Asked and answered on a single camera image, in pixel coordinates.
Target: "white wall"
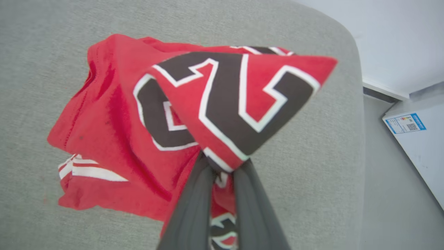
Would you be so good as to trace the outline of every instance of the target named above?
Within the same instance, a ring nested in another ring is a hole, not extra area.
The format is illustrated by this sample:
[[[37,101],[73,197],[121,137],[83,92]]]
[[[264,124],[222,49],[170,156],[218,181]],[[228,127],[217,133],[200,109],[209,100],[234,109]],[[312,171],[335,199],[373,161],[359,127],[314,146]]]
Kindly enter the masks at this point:
[[[408,97],[444,80],[444,0],[294,0],[355,37],[363,81]]]

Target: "gray textured surface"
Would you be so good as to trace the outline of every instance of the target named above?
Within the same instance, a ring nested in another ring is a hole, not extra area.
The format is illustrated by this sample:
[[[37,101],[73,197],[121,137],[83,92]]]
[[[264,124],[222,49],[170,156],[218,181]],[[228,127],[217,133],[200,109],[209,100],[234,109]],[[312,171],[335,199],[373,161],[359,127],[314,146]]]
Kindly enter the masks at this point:
[[[381,120],[392,104],[364,97],[365,198],[361,250],[442,250],[444,212]]]
[[[0,249],[153,249],[161,223],[57,206],[46,136],[112,33],[202,45],[275,45],[340,63],[310,104],[253,157],[294,249],[356,249],[363,197],[361,72],[349,32],[279,1],[0,1]]]

